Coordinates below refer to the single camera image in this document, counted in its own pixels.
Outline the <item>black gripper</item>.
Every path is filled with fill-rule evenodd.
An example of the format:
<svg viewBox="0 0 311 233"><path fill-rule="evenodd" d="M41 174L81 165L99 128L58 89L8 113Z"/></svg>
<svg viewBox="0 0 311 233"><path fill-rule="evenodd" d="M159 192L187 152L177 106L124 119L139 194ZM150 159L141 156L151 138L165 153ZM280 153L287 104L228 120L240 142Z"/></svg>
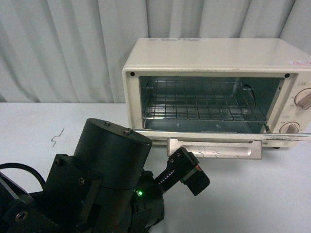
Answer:
<svg viewBox="0 0 311 233"><path fill-rule="evenodd" d="M168 158L166 169L157 176L156 181L151 171L142 172L131 199L130 233L147 233L164 219L162 193L177 182L186 185L194 196L210 185L210 179L199 166L198 159L185 148L179 148Z"/></svg>

